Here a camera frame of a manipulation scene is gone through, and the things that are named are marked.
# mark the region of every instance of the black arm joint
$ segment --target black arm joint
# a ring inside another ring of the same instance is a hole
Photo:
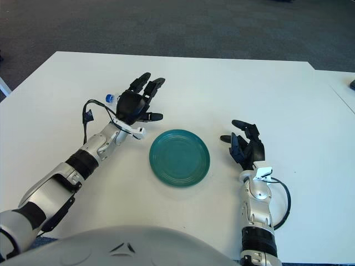
[[[30,222],[32,229],[38,228],[45,220],[45,213],[33,202],[27,202],[20,209],[13,209],[13,212],[17,212],[26,217]]]
[[[77,170],[85,180],[99,167],[99,163],[95,157],[84,150],[78,150],[71,155],[71,157],[66,160],[66,163]]]

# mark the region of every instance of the teal plate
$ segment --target teal plate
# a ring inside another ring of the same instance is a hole
[[[182,129],[159,135],[151,145],[149,161],[155,175],[174,187],[199,183],[210,168],[210,154],[202,139]]]

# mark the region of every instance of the gray carpet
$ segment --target gray carpet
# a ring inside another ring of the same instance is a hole
[[[354,14],[352,0],[3,0],[0,76],[14,89],[57,50],[301,60],[354,72]]]

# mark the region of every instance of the robotic hand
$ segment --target robotic hand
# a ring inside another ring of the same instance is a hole
[[[244,184],[241,192],[240,264],[281,266],[282,263],[277,258],[274,226],[269,210],[271,191],[268,186],[270,183],[276,183],[272,181],[272,179],[275,180],[271,177],[272,167],[265,161],[265,149],[258,138],[259,131],[256,125],[238,120],[233,120],[232,124],[244,131],[246,138],[250,140],[248,143],[242,136],[236,136],[234,133],[230,136],[221,136],[222,141],[231,144],[229,152],[244,170],[240,173],[240,181]]]
[[[136,121],[158,121],[162,114],[147,112],[152,98],[165,79],[150,81],[142,95],[140,91],[148,82],[150,73],[135,79],[124,91],[117,103],[116,112],[104,104],[89,100],[83,109],[84,145],[66,162],[60,163],[53,171],[30,188],[21,199],[18,209],[0,213],[0,262],[26,251],[40,231],[49,232],[62,220],[73,205],[75,193],[94,170],[131,135],[141,139],[144,128],[133,129]],[[90,103],[104,107],[111,122],[98,134],[86,140],[86,127],[93,120]]]

